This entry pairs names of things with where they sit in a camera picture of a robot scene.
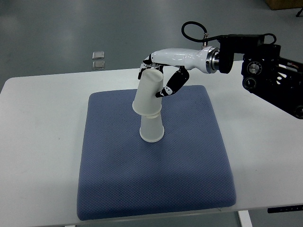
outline white robotic hand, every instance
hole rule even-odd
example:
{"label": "white robotic hand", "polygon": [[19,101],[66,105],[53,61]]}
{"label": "white robotic hand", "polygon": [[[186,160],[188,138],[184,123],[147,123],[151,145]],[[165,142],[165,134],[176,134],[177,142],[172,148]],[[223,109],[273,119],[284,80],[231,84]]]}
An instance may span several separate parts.
{"label": "white robotic hand", "polygon": [[197,68],[203,73],[215,73],[218,69],[219,50],[212,46],[204,46],[202,50],[170,48],[150,54],[141,64],[138,79],[145,69],[155,68],[163,73],[163,66],[175,66],[179,70],[170,78],[166,87],[156,97],[169,96],[176,93],[188,80],[187,70]]}

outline paper cup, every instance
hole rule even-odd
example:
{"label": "paper cup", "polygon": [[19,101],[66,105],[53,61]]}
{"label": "paper cup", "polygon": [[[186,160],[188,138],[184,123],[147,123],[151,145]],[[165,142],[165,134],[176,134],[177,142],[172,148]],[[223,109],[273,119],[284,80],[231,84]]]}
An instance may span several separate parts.
{"label": "paper cup", "polygon": [[146,142],[157,142],[164,135],[161,113],[154,116],[141,116],[140,136]]}
{"label": "paper cup", "polygon": [[133,110],[141,116],[153,116],[160,112],[162,97],[156,98],[156,93],[163,89],[163,74],[159,70],[146,69],[142,73]]}

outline robotic hand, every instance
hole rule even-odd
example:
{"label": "robotic hand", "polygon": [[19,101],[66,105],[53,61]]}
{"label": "robotic hand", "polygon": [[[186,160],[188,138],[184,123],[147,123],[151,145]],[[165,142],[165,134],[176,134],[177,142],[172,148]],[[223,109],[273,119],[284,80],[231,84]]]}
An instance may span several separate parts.
{"label": "robotic hand", "polygon": [[[204,30],[203,39],[194,39],[184,32],[186,25],[193,24]],[[249,92],[270,102],[290,115],[303,119],[303,64],[280,57],[281,46],[274,44],[273,34],[263,35],[219,35],[207,38],[206,28],[194,21],[186,22],[181,29],[187,39],[203,43],[201,50],[164,49],[150,54],[141,64],[138,79],[145,69],[155,68],[163,73],[164,66],[175,66],[179,70],[169,79],[156,97],[176,93],[188,80],[189,72],[197,68],[203,73],[229,73],[235,53],[243,53],[242,85]],[[266,35],[274,38],[264,43]],[[220,49],[207,43],[217,40]]]}

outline blue mat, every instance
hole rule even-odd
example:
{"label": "blue mat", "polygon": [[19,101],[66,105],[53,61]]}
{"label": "blue mat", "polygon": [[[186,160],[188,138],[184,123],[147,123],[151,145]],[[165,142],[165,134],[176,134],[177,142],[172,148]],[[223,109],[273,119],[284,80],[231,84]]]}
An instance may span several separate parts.
{"label": "blue mat", "polygon": [[233,176],[206,89],[162,100],[164,137],[148,143],[132,109],[136,90],[89,98],[79,174],[80,220],[228,207]]}

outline gray floor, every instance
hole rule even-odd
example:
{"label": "gray floor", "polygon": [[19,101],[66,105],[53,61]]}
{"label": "gray floor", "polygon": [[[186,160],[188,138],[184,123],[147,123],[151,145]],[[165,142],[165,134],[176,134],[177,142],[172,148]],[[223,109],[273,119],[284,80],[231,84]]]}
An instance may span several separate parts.
{"label": "gray floor", "polygon": [[[295,17],[298,11],[271,11],[264,0],[0,0],[0,90],[11,77],[91,71],[93,51],[105,51],[106,70],[117,70],[140,67],[156,50],[199,49],[180,32],[189,20],[203,23],[210,36],[274,33],[281,56],[303,62],[303,16]],[[187,32],[202,35],[196,27]],[[303,226],[302,214],[250,211],[254,227]],[[211,224],[240,225],[236,213],[225,213],[101,226]]]}

